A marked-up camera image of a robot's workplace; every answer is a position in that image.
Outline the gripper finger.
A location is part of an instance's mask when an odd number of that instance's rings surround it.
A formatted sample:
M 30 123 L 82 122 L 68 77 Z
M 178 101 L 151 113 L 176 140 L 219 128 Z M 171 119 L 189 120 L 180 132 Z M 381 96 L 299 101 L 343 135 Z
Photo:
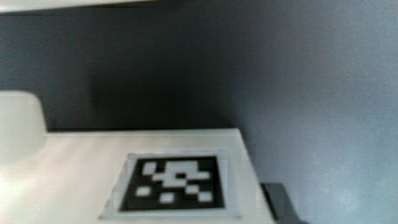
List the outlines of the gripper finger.
M 299 218 L 285 185 L 281 183 L 263 183 L 261 190 L 276 224 L 309 224 Z

